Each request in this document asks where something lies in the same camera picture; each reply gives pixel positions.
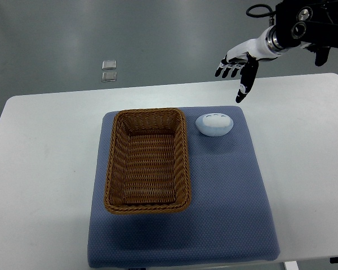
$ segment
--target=robotic arm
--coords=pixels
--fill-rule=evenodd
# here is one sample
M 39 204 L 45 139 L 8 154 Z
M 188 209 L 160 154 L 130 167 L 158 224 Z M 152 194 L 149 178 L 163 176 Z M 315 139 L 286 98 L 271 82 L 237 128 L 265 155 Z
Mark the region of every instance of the robotic arm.
M 269 13 L 251 14 L 255 7 L 266 7 Z M 221 60 L 215 76 L 223 71 L 223 78 L 232 69 L 232 77 L 241 70 L 241 84 L 237 103 L 251 90 L 259 67 L 259 61 L 271 61 L 286 53 L 290 48 L 301 45 L 316 54 L 315 64 L 323 65 L 331 47 L 338 48 L 338 0 L 284 0 L 276 5 L 275 11 L 264 4 L 247 10 L 251 17 L 270 16 L 271 26 L 257 39 L 250 39 L 230 49 Z

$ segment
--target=black cable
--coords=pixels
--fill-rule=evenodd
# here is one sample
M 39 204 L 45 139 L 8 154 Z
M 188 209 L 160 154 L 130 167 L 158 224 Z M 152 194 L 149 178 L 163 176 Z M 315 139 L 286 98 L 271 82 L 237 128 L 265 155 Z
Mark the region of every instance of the black cable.
M 268 9 L 269 12 L 263 13 L 263 14 L 250 13 L 251 10 L 253 10 L 254 8 L 257 8 L 257 7 L 264 7 L 266 9 Z M 270 6 L 268 6 L 267 4 L 255 4 L 254 6 L 251 6 L 250 8 L 247 9 L 246 14 L 249 17 L 252 17 L 252 18 L 264 18 L 264 17 L 273 17 L 275 15 L 275 11 L 273 11 L 272 8 Z

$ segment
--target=brown woven basket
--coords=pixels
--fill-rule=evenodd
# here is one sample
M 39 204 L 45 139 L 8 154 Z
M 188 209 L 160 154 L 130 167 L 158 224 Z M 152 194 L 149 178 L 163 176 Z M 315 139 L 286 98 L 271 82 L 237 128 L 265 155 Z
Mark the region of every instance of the brown woven basket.
M 113 120 L 104 205 L 113 214 L 174 213 L 191 200 L 184 113 L 124 110 Z

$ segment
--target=blue fabric pad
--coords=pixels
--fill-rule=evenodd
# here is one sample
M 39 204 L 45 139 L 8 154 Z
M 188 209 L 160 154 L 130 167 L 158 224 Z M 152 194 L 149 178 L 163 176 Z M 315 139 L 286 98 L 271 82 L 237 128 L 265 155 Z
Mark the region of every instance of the blue fabric pad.
M 180 213 L 114 215 L 103 203 L 112 122 L 103 118 L 88 239 L 90 267 L 154 267 L 275 260 L 279 246 L 270 205 L 242 110 L 185 107 L 192 202 Z M 223 113 L 234 121 L 222 137 L 195 120 Z

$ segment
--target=white plush toy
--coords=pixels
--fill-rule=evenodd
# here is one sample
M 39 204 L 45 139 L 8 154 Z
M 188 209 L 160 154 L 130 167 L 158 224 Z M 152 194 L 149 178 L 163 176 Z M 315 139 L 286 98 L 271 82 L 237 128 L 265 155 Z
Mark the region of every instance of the white plush toy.
M 195 121 L 199 131 L 206 136 L 218 137 L 226 135 L 233 127 L 233 120 L 226 114 L 204 114 Z

